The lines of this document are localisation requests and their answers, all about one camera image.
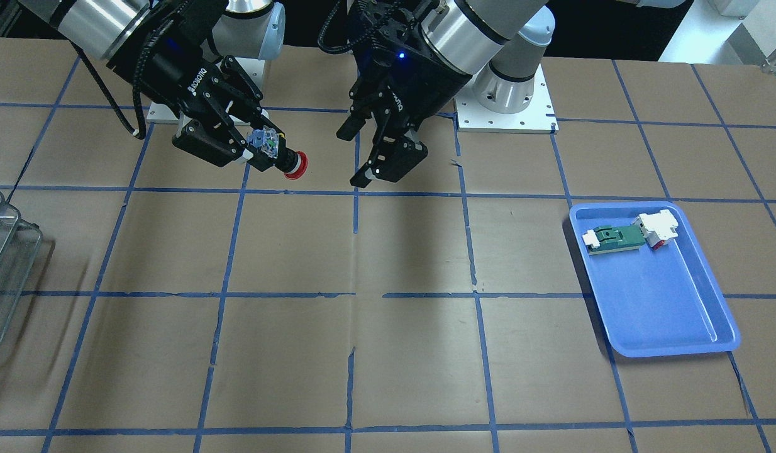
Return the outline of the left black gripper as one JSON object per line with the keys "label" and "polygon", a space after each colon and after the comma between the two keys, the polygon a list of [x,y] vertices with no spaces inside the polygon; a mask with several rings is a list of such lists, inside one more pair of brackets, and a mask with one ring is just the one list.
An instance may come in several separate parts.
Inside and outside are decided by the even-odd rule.
{"label": "left black gripper", "polygon": [[350,184],[365,188],[373,180],[398,182],[428,156],[418,140],[422,121],[442,109],[471,76],[452,68],[423,36],[423,18],[437,1],[355,1],[348,10],[348,42],[358,77],[350,89],[350,114],[336,131],[351,141],[375,118],[379,127],[372,149]]}

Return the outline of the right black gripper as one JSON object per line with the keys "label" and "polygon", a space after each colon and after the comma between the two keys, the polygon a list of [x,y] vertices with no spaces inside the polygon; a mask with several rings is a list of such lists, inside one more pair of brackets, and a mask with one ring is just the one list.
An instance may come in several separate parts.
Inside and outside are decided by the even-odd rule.
{"label": "right black gripper", "polygon": [[187,116],[172,137],[173,146],[224,167],[247,163],[247,137],[233,118],[253,129],[275,127],[263,115],[261,90],[227,55],[218,67],[204,58],[202,45],[224,14],[226,1],[136,1],[141,11],[107,66],[131,85],[132,97],[145,95],[177,116]]}

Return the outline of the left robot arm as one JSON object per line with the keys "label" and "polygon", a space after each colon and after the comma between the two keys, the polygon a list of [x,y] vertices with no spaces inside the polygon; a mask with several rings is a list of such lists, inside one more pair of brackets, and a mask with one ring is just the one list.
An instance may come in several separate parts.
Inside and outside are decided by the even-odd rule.
{"label": "left robot arm", "polygon": [[554,31],[543,1],[351,3],[343,52],[358,74],[337,137],[353,140],[375,121],[370,155],[351,185],[405,177],[428,154],[422,122],[451,101],[465,131],[558,131],[541,69]]}

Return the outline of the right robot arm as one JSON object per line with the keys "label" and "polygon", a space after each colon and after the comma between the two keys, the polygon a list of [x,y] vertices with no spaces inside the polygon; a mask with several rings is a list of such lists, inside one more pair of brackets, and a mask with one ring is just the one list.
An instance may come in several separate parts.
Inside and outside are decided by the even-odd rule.
{"label": "right robot arm", "polygon": [[285,11],[275,1],[24,1],[86,59],[130,84],[138,126],[141,97],[178,118],[173,146],[218,167],[275,167],[296,179],[308,159],[285,143],[261,107],[261,89],[242,59],[276,59]]}

